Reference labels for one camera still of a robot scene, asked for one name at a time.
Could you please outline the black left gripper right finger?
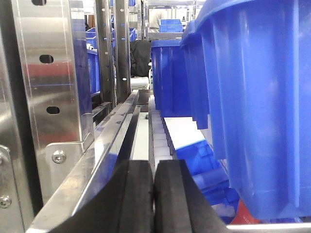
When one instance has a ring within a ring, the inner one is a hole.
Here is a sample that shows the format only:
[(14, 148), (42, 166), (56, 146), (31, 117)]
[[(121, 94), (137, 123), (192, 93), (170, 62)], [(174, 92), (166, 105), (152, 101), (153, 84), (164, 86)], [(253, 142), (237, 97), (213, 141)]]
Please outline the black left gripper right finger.
[(156, 233), (226, 233), (184, 160), (160, 161), (155, 172)]

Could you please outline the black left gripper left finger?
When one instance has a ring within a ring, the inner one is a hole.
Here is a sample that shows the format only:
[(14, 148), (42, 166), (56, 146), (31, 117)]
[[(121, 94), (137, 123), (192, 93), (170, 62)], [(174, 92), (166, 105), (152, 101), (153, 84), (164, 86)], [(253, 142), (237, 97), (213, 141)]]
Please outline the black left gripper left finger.
[(150, 164), (126, 161), (91, 201), (52, 232), (151, 233), (153, 220)]

